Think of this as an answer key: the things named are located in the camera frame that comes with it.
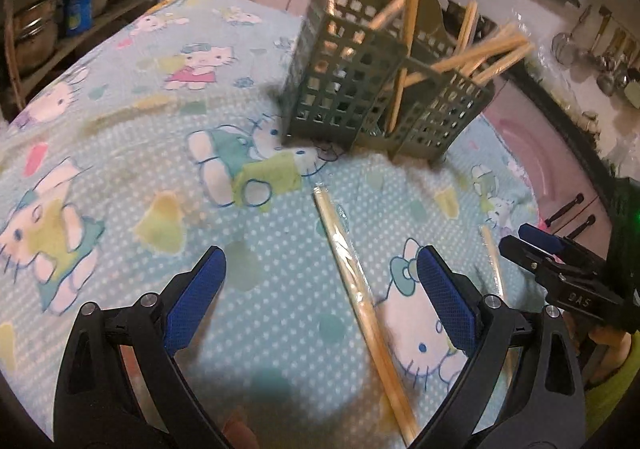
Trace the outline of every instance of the mesh basket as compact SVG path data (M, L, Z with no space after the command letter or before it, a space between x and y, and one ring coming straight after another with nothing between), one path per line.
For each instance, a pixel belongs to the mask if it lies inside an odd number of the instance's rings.
M434 160L440 157L491 101L492 89L457 72L439 74L428 64L450 55L437 32L417 26L412 56L399 42L396 20L390 29L368 28L388 0L312 0L303 22L280 97L285 140L306 138L386 150ZM399 68L425 80L402 94L398 125L385 135L389 89Z

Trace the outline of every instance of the cabinet handle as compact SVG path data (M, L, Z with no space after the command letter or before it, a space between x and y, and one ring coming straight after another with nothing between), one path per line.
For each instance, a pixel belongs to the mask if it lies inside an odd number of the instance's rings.
M581 204L584 201L584 194L578 193L574 200L567 203L564 207L562 207L558 212L556 212L550 218L545 220L545 225L551 227L551 223L555 222L558 218L562 218L569 210L573 209L575 206Z
M581 233L583 233L583 232L584 232L584 230L585 230L587 227L590 227L590 226L591 226L591 225L593 225L593 223L595 223L595 222L596 222L596 215L595 215L595 214L591 214L591 215L586 219L586 221L585 221L582 225L579 225L578 227L576 227L576 228L575 228L575 230L574 230L572 233L570 233L569 235L567 235L567 238L568 238L568 239L575 239L575 238L577 238L578 236L580 236L580 235L581 235Z

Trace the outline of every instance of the metal screw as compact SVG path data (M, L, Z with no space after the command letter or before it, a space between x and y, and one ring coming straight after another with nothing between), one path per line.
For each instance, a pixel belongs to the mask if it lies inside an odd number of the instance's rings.
M157 302L158 296L156 294L144 294L140 298L140 304L142 304L145 308L151 308Z
M97 306L95 305L95 303L92 303L92 302L84 303L80 308L80 313L82 315L91 315L92 313L95 312L96 308Z
M556 307L556 306L549 305L549 306L545 307L545 311L546 311L546 314L549 317L553 317L554 319L556 317L560 317L560 310L558 310L558 307Z
M486 304L489 308L493 308L494 310L496 308L500 308L501 303L502 302L500 301L500 298L497 295L489 294L487 297L484 298L484 304Z

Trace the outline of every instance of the tablecloth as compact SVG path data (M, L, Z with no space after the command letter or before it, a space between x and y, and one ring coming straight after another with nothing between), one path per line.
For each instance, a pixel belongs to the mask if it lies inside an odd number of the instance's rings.
M47 434L81 304L133 304L218 245L225 284L176 355L211 418L241 407L264 448L403 447L313 203L318 182L421 426L459 375L466 357L418 282L417 251L434 245L495 291L479 225L498 241L538 223L527 175L482 116L434 167L283 147L276 95L300 23L247 0L170 0L94 48L2 134L0 369ZM506 260L502 271L508 304L540 309L535 283ZM503 395L500 381L479 427Z

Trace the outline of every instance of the green sleeve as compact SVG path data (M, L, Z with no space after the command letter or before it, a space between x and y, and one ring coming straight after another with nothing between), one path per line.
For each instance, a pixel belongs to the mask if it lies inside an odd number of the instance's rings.
M585 393L587 436L591 436L614 410L640 369L640 333L631 337L631 350L618 372Z

